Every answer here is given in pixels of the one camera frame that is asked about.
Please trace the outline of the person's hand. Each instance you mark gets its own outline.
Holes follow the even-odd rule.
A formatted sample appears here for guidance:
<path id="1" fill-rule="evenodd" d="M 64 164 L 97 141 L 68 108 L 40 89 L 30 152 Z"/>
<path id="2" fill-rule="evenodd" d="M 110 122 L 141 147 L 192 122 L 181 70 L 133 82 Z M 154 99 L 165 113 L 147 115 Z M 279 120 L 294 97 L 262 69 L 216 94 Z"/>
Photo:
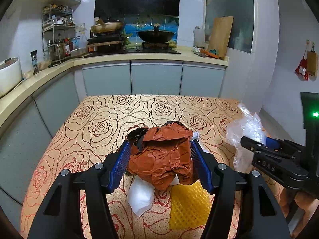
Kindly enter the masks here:
<path id="1" fill-rule="evenodd" d="M 318 207 L 318 199 L 315 199 L 312 195 L 303 191 L 297 192 L 294 196 L 292 192 L 288 191 L 287 189 L 284 189 L 280 194 L 279 201 L 279 205 L 283 211 L 284 216 L 287 216 L 289 214 L 289 205 L 293 201 L 298 205 L 298 207 L 305 211 L 303 218 L 299 221 L 297 227 L 294 229 L 291 235 L 292 238 L 297 238 L 297 236 L 308 224 L 313 214 L 315 213 L 315 210 Z"/>

